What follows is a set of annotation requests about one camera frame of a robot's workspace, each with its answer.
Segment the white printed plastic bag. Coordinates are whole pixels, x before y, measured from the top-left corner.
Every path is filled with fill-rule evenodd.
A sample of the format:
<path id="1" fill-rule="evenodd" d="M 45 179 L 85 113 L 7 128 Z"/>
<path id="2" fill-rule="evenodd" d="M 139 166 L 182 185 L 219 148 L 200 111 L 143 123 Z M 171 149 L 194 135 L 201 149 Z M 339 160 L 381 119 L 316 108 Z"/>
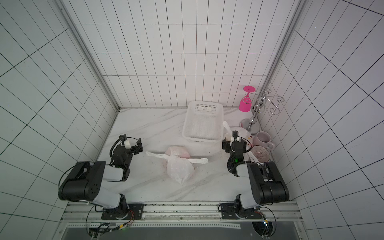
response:
<path id="1" fill-rule="evenodd" d="M 223 122 L 223 126 L 226 130 L 226 133 L 224 134 L 226 141 L 229 141 L 231 139 L 233 131 L 238 131 L 239 136 L 245 139 L 245 141 L 247 142 L 246 150 L 253 147 L 253 137 L 246 129 L 241 127 L 230 127 L 226 121 Z M 259 163 L 259 160 L 254 156 L 251 151 L 245 153 L 244 156 L 246 161 L 249 160 L 254 163 Z"/>

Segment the white basket perforated plastic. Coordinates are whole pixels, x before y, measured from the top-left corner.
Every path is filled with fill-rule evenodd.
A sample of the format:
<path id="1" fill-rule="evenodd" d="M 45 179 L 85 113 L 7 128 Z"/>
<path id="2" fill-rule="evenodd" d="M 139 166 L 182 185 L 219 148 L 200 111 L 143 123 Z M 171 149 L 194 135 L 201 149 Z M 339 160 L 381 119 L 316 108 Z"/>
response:
<path id="1" fill-rule="evenodd" d="M 182 136 L 194 142 L 220 142 L 224 138 L 223 121 L 223 105 L 201 101 L 189 102 Z"/>

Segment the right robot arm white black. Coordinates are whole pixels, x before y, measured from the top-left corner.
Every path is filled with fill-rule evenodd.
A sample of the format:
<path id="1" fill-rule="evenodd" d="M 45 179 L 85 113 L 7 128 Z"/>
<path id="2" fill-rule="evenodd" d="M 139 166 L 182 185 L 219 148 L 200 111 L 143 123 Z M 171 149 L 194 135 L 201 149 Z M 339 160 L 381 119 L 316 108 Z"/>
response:
<path id="1" fill-rule="evenodd" d="M 228 172 L 235 177 L 246 178 L 248 189 L 237 195 L 234 209 L 237 214 L 262 205 L 286 202 L 290 198 L 288 187 L 274 162 L 257 163 L 246 161 L 244 154 L 251 151 L 247 141 L 237 137 L 223 139 L 222 149 L 229 153 Z"/>

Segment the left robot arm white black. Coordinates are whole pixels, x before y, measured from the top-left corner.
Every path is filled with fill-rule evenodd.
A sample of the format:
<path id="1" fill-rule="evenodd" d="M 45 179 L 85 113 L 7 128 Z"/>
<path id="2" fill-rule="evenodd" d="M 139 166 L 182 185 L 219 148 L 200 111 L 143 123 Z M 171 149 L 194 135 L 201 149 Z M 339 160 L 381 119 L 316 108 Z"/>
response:
<path id="1" fill-rule="evenodd" d="M 111 215 L 125 215 L 129 211 L 126 197 L 102 187 L 102 182 L 125 182 L 131 172 L 134 155 L 143 151 L 142 139 L 120 135 L 112 145 L 110 163 L 105 161 L 78 162 L 59 180 L 58 196 L 62 201 L 88 202 L 103 208 Z"/>

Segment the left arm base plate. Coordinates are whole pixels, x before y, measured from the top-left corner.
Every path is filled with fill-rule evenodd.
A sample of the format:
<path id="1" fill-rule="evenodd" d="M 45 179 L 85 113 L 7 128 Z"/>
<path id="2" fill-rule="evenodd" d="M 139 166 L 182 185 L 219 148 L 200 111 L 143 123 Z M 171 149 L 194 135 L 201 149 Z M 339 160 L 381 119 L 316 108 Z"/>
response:
<path id="1" fill-rule="evenodd" d="M 144 204 L 127 204 L 125 207 L 117 207 L 115 209 L 103 210 L 102 220 L 141 220 L 143 215 Z"/>

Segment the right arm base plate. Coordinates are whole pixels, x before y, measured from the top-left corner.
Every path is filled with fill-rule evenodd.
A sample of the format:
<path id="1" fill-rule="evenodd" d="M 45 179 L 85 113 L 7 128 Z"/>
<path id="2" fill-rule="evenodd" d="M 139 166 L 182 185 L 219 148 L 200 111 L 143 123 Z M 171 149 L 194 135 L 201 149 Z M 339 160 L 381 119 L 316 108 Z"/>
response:
<path id="1" fill-rule="evenodd" d="M 223 220 L 261 220 L 262 215 L 253 208 L 244 209 L 233 203 L 219 204 L 218 210 Z"/>

